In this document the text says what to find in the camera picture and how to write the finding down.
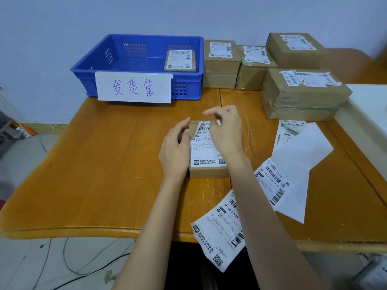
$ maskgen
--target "basket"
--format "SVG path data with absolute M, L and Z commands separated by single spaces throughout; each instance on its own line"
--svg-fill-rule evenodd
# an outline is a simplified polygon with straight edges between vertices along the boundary
M 95 72 L 165 73 L 168 50 L 195 51 L 198 72 L 168 72 L 171 79 L 171 98 L 198 100 L 202 96 L 204 45 L 202 37 L 167 35 L 109 34 L 72 68 L 90 97 L 97 97 Z

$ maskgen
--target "person's right hand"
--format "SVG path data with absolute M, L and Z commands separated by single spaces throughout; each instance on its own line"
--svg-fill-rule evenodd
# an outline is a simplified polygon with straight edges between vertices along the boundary
M 214 107 L 204 111 L 203 114 L 222 118 L 220 126 L 215 121 L 210 122 L 210 134 L 214 146 L 224 159 L 234 153 L 243 152 L 242 121 L 234 105 Z

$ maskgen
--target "brown wooden furniture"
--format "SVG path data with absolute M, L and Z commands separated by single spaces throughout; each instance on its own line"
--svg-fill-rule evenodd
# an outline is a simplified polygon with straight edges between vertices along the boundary
M 346 83 L 383 82 L 383 70 L 364 53 L 332 49 L 330 57 L 327 67 Z M 1 210 L 2 234 L 21 239 L 137 237 L 162 181 L 159 148 L 178 121 L 187 116 L 207 119 L 205 109 L 235 104 L 253 168 L 271 155 L 278 121 L 266 119 L 258 96 L 203 89 L 200 100 L 175 100 L 170 106 L 87 98 L 47 158 Z M 387 208 L 380 194 L 386 182 L 335 121 L 318 125 L 334 151 L 310 173 L 305 224 L 281 214 L 279 218 L 302 250 L 385 252 Z M 229 178 L 187 177 L 174 239 L 194 242 L 190 223 L 213 208 L 230 187 Z

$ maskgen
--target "small cardboard box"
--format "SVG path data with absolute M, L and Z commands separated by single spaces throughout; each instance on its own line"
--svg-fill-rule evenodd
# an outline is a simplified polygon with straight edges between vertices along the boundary
M 211 75 L 203 73 L 203 87 L 235 88 L 237 75 Z
M 211 42 L 231 44 L 232 58 L 210 57 Z M 204 40 L 203 87 L 234 88 L 241 58 L 233 40 Z
M 281 71 L 269 69 L 261 95 L 268 119 L 328 121 L 350 97 L 351 90 L 345 85 L 327 87 L 289 86 Z M 324 70 L 297 70 L 324 73 Z
M 302 35 L 306 42 L 316 50 L 292 50 L 281 35 Z M 329 53 L 316 39 L 308 33 L 271 32 L 268 35 L 266 48 L 269 50 L 279 68 L 320 69 Z
M 243 46 L 237 46 L 242 62 L 236 78 L 236 88 L 239 90 L 262 90 L 269 68 L 277 68 L 277 63 L 266 49 L 270 64 L 246 62 Z
M 191 121 L 189 124 L 189 128 L 191 131 L 191 140 L 193 140 L 195 137 L 195 132 L 198 124 L 199 124 L 199 121 Z M 230 176 L 227 166 L 208 167 L 208 168 L 191 167 L 191 157 L 190 157 L 189 170 L 190 170 L 190 178 L 225 178 Z
M 168 58 L 169 58 L 170 51 L 167 52 L 167 58 L 165 59 L 164 64 L 164 71 L 165 72 L 196 72 L 196 60 L 195 60 L 195 51 L 192 50 L 192 69 L 168 69 Z

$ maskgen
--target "purple handwriting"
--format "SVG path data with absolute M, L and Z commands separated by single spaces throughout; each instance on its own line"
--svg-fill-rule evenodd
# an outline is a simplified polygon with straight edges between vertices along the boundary
M 116 95 L 118 95 L 118 94 L 123 95 L 122 93 L 120 93 L 120 90 L 121 90 L 120 85 L 121 84 L 119 82 L 121 82 L 121 81 L 120 80 L 115 80 L 114 81 L 114 85 L 113 85 L 114 91 L 116 92 Z
M 130 92 L 131 93 L 135 93 L 136 95 L 138 95 L 138 93 L 135 92 L 136 89 L 137 89 L 136 81 L 131 79 L 131 80 L 129 80 L 129 82 L 127 84 L 129 85 Z
M 147 79 L 145 78 L 145 83 L 144 83 L 144 86 L 145 86 L 145 89 L 146 89 L 146 95 L 148 97 L 150 97 L 151 95 L 154 95 L 154 92 L 152 92 L 151 90 L 151 87 L 152 87 L 152 84 L 151 84 L 151 80 L 150 79 Z

